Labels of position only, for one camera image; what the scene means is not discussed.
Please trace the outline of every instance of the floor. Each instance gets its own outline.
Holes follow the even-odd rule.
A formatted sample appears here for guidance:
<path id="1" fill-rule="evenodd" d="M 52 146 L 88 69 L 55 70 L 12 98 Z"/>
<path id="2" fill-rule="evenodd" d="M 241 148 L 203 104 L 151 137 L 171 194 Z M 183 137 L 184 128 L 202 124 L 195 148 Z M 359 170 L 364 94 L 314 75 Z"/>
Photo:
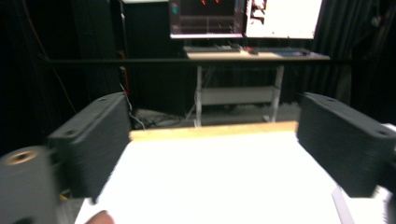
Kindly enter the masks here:
<path id="1" fill-rule="evenodd" d="M 209 126 L 265 122 L 263 116 L 267 116 L 269 113 L 269 105 L 222 105 L 204 107 L 202 125 Z M 283 104 L 278 109 L 276 121 L 298 120 L 299 115 L 300 107 L 298 104 Z M 194 113 L 190 113 L 185 118 L 181 118 L 156 111 L 139 109 L 136 112 L 134 119 L 138 120 L 134 126 L 135 129 L 148 130 L 195 126 Z M 82 199 L 71 199 L 66 202 L 66 207 L 70 213 L 70 219 L 76 220 L 82 202 Z"/>

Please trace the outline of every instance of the white table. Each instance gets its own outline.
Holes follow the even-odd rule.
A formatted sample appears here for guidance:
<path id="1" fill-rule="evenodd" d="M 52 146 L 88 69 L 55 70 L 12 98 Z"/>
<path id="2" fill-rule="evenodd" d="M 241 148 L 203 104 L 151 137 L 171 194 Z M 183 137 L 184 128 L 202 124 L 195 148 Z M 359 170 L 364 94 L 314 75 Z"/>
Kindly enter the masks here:
<path id="1" fill-rule="evenodd" d="M 247 60 L 247 61 L 279 61 L 279 60 L 330 60 L 329 56 L 316 53 L 309 53 L 305 56 L 280 56 L 271 52 L 258 54 L 249 54 L 241 50 L 240 52 L 210 52 L 210 53 L 188 53 L 191 60 Z M 203 88 L 203 67 L 197 66 L 197 87 L 196 95 L 196 126 L 202 125 L 202 105 L 219 105 L 219 104 L 255 104 L 271 103 L 271 114 L 267 121 L 275 122 L 276 114 L 279 107 L 279 98 L 282 87 L 284 65 L 276 66 L 276 80 L 272 86 L 266 87 L 245 87 L 245 88 Z"/>
<path id="2" fill-rule="evenodd" d="M 98 204 L 122 223 L 340 223 L 335 183 L 297 143 L 296 123 L 136 131 Z"/>

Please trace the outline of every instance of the computer screen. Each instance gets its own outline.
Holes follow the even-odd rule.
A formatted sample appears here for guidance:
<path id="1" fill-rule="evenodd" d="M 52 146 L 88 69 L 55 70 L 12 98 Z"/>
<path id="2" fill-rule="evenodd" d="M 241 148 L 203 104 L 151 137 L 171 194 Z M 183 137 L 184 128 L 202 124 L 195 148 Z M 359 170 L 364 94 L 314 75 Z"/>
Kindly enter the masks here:
<path id="1" fill-rule="evenodd" d="M 322 0 L 247 0 L 246 37 L 313 39 Z"/>
<path id="2" fill-rule="evenodd" d="M 170 37 L 243 37 L 245 1 L 169 0 Z"/>

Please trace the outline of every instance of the vertical post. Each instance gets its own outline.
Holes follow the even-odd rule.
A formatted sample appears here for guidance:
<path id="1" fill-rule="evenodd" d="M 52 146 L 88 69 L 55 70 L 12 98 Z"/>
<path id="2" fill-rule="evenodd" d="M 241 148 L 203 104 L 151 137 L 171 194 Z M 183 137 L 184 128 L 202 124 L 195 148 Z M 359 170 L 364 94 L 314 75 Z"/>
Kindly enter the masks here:
<path id="1" fill-rule="evenodd" d="M 276 68 L 276 79 L 273 89 L 273 99 L 271 102 L 271 118 L 270 122 L 276 121 L 276 114 L 279 108 L 279 98 L 280 98 L 280 91 L 282 88 L 282 79 L 283 79 L 283 72 L 285 70 L 285 66 L 280 65 Z"/>
<path id="2" fill-rule="evenodd" d="M 195 95 L 196 95 L 195 126 L 196 127 L 201 127 L 201 114 L 202 114 L 201 93 L 202 93 L 202 66 L 198 65 L 198 67 L 197 67 L 197 89 L 195 90 Z"/>

